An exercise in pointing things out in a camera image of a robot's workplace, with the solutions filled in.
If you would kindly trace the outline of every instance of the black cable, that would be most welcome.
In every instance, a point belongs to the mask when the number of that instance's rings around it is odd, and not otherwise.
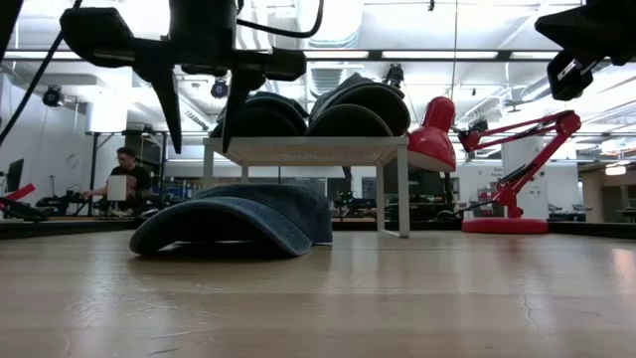
[[[14,212],[13,210],[9,209],[6,206],[0,209],[0,211],[5,215],[5,217],[11,217],[11,218],[20,219],[27,222],[33,222],[33,223],[40,223],[44,221],[44,219],[41,217],[35,217],[35,216],[30,216],[30,215]]]
[[[319,1],[318,15],[316,16],[316,22],[314,23],[314,27],[311,30],[306,32],[275,29],[269,26],[255,24],[243,19],[237,19],[237,24],[252,28],[254,30],[264,31],[266,33],[273,34],[273,35],[280,35],[280,36],[290,37],[294,39],[309,39],[310,37],[316,35],[318,33],[318,30],[320,30],[320,26],[322,26],[322,13],[323,13],[324,5],[325,5],[325,0],[318,0],[318,1]]]
[[[444,219],[446,219],[446,220],[449,220],[450,218],[460,219],[460,218],[458,217],[458,215],[459,215],[459,214],[463,214],[463,213],[465,213],[465,212],[467,212],[467,211],[470,211],[470,210],[473,210],[473,209],[476,209],[476,208],[482,207],[482,206],[484,206],[484,205],[494,204],[494,203],[495,203],[495,201],[494,201],[494,200],[490,200],[490,201],[487,201],[487,202],[483,202],[483,203],[478,203],[478,204],[475,204],[475,205],[471,205],[471,206],[469,206],[468,208],[464,208],[464,209],[458,210],[458,211],[456,211],[456,212],[441,211],[441,212],[437,213],[437,217],[436,217],[435,219],[432,219],[432,220],[430,220],[430,221],[431,221],[431,222],[434,222],[434,221],[443,221],[443,220],[442,220],[442,218],[440,218],[440,216],[443,216],[444,214],[448,216],[447,218],[444,218]]]
[[[79,6],[81,6],[81,1],[82,0],[76,0],[76,2],[73,4],[73,8],[77,9]],[[22,97],[22,100],[20,101],[20,104],[18,104],[18,107],[16,108],[16,111],[11,116],[11,119],[9,119],[9,122],[5,126],[4,130],[2,131],[2,133],[0,133],[0,147],[2,147],[2,144],[4,143],[4,140],[9,135],[9,132],[11,131],[11,128],[13,128],[13,126],[16,124],[16,122],[18,121],[18,118],[20,117],[20,114],[22,114],[22,111],[27,106],[27,103],[29,102],[29,99],[31,98],[31,95],[33,94],[34,90],[36,89],[36,86],[38,85],[38,82],[42,78],[42,75],[44,74],[44,71],[47,69],[47,66],[49,65],[49,63],[53,59],[53,54],[56,52],[56,50],[60,46],[60,43],[62,42],[63,39],[64,38],[62,36],[62,31],[61,31],[60,34],[58,34],[58,37],[56,38],[56,40],[53,42],[53,45],[51,45],[49,51],[47,52],[47,55],[44,57],[44,60],[42,61],[42,64],[38,68],[38,71],[33,76],[33,80],[29,84],[29,87],[27,88],[27,91],[24,93],[24,96]]]

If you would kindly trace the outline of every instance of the white shelf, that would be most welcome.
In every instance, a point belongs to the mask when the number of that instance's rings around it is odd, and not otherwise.
[[[203,187],[211,188],[216,153],[241,166],[241,182],[249,182],[249,166],[375,166],[377,197],[385,197],[387,162],[397,157],[399,232],[385,230],[385,202],[378,200],[378,231],[408,238],[408,155],[406,137],[259,137],[232,138],[223,153],[220,138],[205,138]]]
[[[228,160],[249,166],[375,166],[387,163],[405,137],[278,137],[233,138],[228,153],[222,154],[220,138],[206,138],[210,146]]]

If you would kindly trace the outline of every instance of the man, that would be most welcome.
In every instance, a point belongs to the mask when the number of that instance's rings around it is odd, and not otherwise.
[[[136,153],[134,149],[129,147],[121,147],[117,149],[117,161],[119,166],[112,169],[110,175],[126,176],[126,192],[127,198],[124,202],[119,202],[119,210],[135,210],[143,206],[144,198],[152,195],[150,188],[152,180],[150,175],[142,167],[135,164]],[[93,195],[106,196],[108,186],[103,188],[86,191],[83,194],[87,197]]]

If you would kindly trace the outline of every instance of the table leg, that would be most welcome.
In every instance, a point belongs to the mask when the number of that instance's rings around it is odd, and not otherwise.
[[[215,166],[215,149],[206,145],[203,154],[203,189],[212,188]]]
[[[397,147],[397,199],[399,209],[399,236],[408,238],[410,215],[408,212],[408,153],[406,146]]]
[[[240,183],[248,184],[249,183],[249,164],[243,163],[240,167]]]
[[[376,203],[378,221],[378,231],[385,230],[385,163],[378,162],[376,164]]]

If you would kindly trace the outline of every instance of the lamp shade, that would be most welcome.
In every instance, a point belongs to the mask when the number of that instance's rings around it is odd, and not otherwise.
[[[455,149],[448,130],[455,119],[455,104],[447,97],[432,99],[420,128],[408,135],[408,164],[419,168],[454,172]]]

